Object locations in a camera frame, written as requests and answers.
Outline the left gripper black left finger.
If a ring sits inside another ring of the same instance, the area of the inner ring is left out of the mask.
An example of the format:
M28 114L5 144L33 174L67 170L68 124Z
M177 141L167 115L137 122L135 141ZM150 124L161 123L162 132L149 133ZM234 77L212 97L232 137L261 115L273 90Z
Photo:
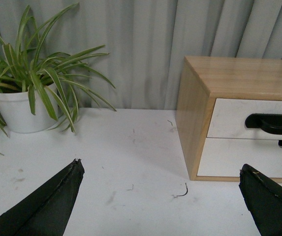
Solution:
M81 160L73 160L0 215L0 236L62 236L84 173Z

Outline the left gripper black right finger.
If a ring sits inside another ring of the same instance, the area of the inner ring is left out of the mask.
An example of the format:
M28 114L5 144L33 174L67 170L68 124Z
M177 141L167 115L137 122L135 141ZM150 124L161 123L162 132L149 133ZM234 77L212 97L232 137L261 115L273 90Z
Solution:
M252 166L240 170L239 188L262 236L282 236L282 186Z

